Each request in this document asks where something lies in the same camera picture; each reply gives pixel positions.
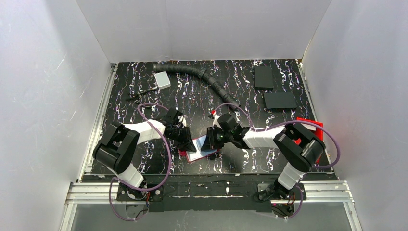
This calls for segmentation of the red card holder wallet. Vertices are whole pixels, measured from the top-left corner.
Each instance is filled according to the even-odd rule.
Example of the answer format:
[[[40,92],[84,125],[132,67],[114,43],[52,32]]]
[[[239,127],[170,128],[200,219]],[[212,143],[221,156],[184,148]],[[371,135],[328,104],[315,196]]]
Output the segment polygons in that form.
[[[208,157],[212,154],[215,154],[218,152],[218,150],[209,150],[209,151],[201,151],[201,148],[205,142],[206,135],[200,136],[196,139],[193,139],[193,144],[196,148],[196,152],[190,152],[190,151],[178,151],[178,154],[180,156],[183,156],[187,159],[188,163],[192,163],[194,161],[203,159],[205,157]]]

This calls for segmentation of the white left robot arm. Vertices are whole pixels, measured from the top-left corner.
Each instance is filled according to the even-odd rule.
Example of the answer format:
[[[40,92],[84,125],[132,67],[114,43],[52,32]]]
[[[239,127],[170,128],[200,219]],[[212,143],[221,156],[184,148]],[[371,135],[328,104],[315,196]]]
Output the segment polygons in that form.
[[[180,151],[196,152],[183,113],[175,108],[169,108],[167,113],[158,120],[148,119],[137,124],[111,123],[93,150],[94,160],[111,170],[118,181],[137,191],[152,191],[166,181],[162,180],[152,188],[142,188],[143,175],[132,163],[136,147],[140,143],[162,139],[171,157],[167,140],[173,140]]]

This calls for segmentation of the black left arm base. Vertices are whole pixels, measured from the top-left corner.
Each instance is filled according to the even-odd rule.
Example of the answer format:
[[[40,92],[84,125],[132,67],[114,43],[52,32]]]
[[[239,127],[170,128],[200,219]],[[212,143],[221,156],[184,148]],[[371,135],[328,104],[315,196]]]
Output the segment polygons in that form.
[[[137,191],[130,187],[119,183],[116,200],[120,202],[135,202],[135,201],[162,201],[164,197],[164,187],[160,186],[151,191]]]

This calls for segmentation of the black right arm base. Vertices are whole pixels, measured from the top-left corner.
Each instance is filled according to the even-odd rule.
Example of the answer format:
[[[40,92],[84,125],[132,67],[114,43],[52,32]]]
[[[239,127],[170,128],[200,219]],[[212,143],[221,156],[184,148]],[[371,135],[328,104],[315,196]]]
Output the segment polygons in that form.
[[[296,184],[292,189],[275,182],[273,184],[258,184],[253,200],[258,203],[270,202],[275,217],[289,219],[294,217],[307,199],[302,184]]]

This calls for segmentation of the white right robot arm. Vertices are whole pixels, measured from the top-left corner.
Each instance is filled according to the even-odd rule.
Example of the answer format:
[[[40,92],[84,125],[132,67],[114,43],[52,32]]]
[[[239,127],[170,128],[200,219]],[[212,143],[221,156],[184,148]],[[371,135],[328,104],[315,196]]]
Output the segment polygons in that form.
[[[230,114],[215,116],[211,127],[207,128],[206,139],[201,151],[221,149],[232,143],[240,149],[257,147],[277,148],[288,163],[275,180],[274,191],[291,190],[308,173],[325,151],[324,142],[301,121],[288,121],[275,128],[255,129],[242,127]]]

